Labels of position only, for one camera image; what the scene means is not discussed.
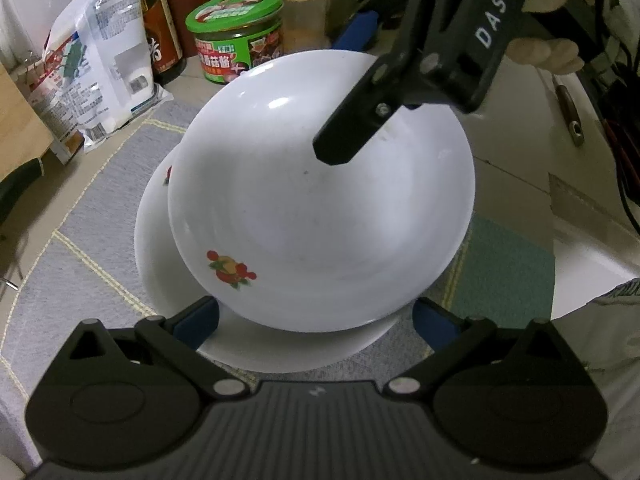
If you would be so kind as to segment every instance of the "white lettering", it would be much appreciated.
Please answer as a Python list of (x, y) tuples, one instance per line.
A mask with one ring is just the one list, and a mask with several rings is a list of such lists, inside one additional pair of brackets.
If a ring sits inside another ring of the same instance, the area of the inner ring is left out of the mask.
[(478, 27), (478, 30), (476, 30), (476, 38), (480, 40), (480, 43), (482, 43), (485, 48), (489, 48), (491, 46), (491, 35), (484, 27)]
[(485, 12), (484, 15), (489, 20), (489, 24), (491, 25), (491, 28), (494, 31), (497, 31), (498, 30), (498, 23), (500, 23), (500, 18), (497, 18), (496, 16), (492, 15), (492, 13), (490, 13), (490, 12)]
[(504, 14), (504, 11), (507, 10), (507, 4), (503, 0), (491, 0), (492, 3), (500, 9), (500, 14)]

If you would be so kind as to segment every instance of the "fruit decal on plate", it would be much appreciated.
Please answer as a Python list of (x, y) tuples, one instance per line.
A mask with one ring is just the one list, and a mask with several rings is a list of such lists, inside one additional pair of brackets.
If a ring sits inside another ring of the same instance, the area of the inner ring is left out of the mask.
[(209, 267), (216, 271), (218, 279), (235, 289), (240, 288), (240, 285), (251, 285), (249, 280), (257, 278), (255, 272), (249, 272), (245, 264), (239, 264), (230, 256), (207, 251), (207, 258), (211, 261)]
[(171, 168), (173, 166), (169, 166), (169, 169), (166, 170), (166, 177), (164, 178), (164, 182), (162, 183), (163, 186), (168, 186), (169, 185), (169, 177), (171, 177)]

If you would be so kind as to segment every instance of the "wooden cutting board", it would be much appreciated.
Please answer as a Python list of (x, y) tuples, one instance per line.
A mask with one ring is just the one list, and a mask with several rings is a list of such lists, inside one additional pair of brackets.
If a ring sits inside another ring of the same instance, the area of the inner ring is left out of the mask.
[(0, 64), (0, 180), (21, 164), (40, 158), (51, 133)]

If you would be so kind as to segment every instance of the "spice bottle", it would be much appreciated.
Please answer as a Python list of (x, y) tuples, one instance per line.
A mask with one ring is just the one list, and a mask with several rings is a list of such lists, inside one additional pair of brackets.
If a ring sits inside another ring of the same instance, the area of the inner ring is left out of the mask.
[(282, 28), (285, 53), (328, 48), (325, 17), (326, 0), (284, 0)]
[(167, 0), (141, 0), (141, 4), (154, 80), (165, 85), (180, 75), (186, 60)]

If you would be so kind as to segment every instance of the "gray placemat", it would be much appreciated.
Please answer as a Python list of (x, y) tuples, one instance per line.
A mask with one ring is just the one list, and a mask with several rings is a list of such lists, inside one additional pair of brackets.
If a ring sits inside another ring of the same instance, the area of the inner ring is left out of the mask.
[[(76, 324), (97, 317), (108, 328), (132, 326), (152, 312), (136, 270), (136, 211), (155, 168), (197, 111), (173, 101), (146, 118), (53, 232), (20, 288), (0, 344), (0, 416), (13, 430), (3, 431), (0, 420), (0, 453), (23, 467), (38, 459), (22, 421), (26, 397)], [(518, 327), (550, 316), (553, 288), (552, 254), (474, 216), (455, 259), (426, 295), (460, 316), (481, 314)], [(267, 377), (382, 382), (429, 352), (405, 309), (386, 335), (333, 365), (295, 374), (237, 373), (251, 384)]]

